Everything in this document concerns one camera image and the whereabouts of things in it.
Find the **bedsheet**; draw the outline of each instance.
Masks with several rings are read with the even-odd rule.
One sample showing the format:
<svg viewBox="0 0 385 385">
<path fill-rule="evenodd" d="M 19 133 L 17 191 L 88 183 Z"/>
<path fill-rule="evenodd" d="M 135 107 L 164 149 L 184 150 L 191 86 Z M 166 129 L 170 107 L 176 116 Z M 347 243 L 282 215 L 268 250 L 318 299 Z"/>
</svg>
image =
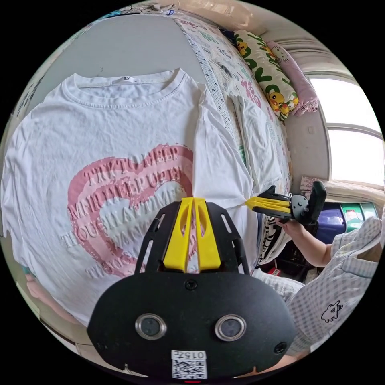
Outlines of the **bedsheet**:
<svg viewBox="0 0 385 385">
<path fill-rule="evenodd" d="M 273 126 L 270 135 L 282 171 L 282 178 L 276 186 L 276 192 L 287 194 L 290 191 L 292 177 L 286 130 L 274 115 L 246 62 L 217 27 L 187 15 L 177 15 L 172 18 L 185 33 L 199 60 L 214 102 L 226 123 L 226 128 L 234 138 L 244 162 L 245 149 L 235 107 L 230 96 L 250 99 L 268 116 Z"/>
</svg>

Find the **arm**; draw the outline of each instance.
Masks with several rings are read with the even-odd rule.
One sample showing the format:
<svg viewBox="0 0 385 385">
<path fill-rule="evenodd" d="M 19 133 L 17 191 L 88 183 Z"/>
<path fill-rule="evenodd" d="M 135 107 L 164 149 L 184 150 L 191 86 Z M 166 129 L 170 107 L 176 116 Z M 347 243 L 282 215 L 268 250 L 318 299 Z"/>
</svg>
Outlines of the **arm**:
<svg viewBox="0 0 385 385">
<path fill-rule="evenodd" d="M 332 245 L 325 245 L 323 242 L 314 238 L 297 221 L 281 223 L 276 220 L 276 223 L 291 237 L 294 244 L 298 247 L 298 250 L 311 265 L 315 267 L 325 267 L 329 263 Z"/>
<path fill-rule="evenodd" d="M 254 367 L 253 371 L 250 372 L 250 373 L 247 373 L 247 374 L 244 374 L 242 376 L 238 376 L 237 378 L 240 378 L 240 377 L 249 377 L 249 376 L 255 376 L 257 374 L 263 374 L 263 373 L 267 373 L 267 372 L 271 372 L 273 370 L 276 370 L 276 369 L 280 369 L 280 368 L 283 368 L 284 366 L 286 365 L 290 365 L 298 360 L 300 360 L 301 358 L 307 356 L 309 354 L 308 351 L 304 351 L 296 356 L 288 356 L 288 355 L 284 355 L 281 360 L 278 362 L 278 364 L 275 364 L 274 366 L 272 366 L 271 368 L 269 369 L 266 369 L 262 372 L 257 372 L 257 369 L 256 367 Z"/>
</svg>

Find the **green container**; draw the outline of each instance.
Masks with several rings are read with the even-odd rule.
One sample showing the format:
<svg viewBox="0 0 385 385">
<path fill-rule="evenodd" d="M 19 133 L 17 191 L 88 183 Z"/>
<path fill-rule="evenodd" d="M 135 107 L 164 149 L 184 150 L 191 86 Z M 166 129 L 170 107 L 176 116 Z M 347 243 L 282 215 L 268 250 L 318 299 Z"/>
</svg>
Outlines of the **green container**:
<svg viewBox="0 0 385 385">
<path fill-rule="evenodd" d="M 376 208 L 371 202 L 341 203 L 341 209 L 345 217 L 347 233 L 359 229 L 364 223 L 364 220 L 369 217 L 377 217 Z"/>
</svg>

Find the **blue storage bin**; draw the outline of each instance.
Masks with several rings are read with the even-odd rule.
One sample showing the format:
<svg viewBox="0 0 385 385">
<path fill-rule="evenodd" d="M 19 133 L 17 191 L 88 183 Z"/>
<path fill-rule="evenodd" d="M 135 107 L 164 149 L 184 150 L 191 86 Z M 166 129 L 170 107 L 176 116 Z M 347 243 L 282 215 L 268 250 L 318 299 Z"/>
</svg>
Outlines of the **blue storage bin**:
<svg viewBox="0 0 385 385">
<path fill-rule="evenodd" d="M 326 202 L 318 218 L 316 239 L 330 244 L 336 235 L 346 232 L 346 221 L 339 203 Z"/>
</svg>

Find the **wall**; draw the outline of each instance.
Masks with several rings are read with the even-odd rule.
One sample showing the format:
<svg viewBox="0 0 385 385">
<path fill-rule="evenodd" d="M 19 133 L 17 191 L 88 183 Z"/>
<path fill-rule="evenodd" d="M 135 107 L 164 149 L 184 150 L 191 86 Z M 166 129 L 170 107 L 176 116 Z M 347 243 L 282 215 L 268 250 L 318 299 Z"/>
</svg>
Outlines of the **wall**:
<svg viewBox="0 0 385 385">
<path fill-rule="evenodd" d="M 300 192 L 302 176 L 329 178 L 328 135 L 319 112 L 289 116 L 285 122 L 287 144 L 292 160 L 291 192 Z"/>
</svg>

